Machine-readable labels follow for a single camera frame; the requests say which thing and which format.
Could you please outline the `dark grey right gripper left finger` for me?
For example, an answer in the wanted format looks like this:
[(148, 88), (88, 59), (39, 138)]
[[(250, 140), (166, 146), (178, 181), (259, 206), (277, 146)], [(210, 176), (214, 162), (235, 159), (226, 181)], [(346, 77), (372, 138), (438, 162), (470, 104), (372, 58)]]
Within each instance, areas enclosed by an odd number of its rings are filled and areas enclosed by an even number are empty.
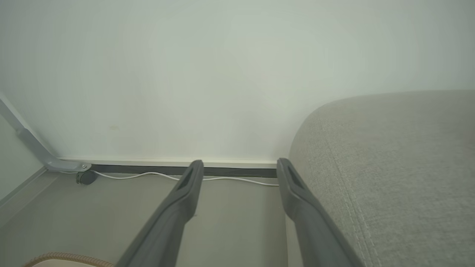
[(195, 215), (204, 177), (198, 159), (185, 170), (170, 194), (154, 211), (116, 267), (174, 267), (185, 225)]

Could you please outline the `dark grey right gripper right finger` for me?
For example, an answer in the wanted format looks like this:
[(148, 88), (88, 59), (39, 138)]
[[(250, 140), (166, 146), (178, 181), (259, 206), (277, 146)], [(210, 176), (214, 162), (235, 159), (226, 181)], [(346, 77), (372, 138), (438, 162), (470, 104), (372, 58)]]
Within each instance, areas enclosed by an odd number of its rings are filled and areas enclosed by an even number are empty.
[(276, 168), (283, 208), (295, 225), (304, 267), (362, 267), (360, 258), (287, 158)]

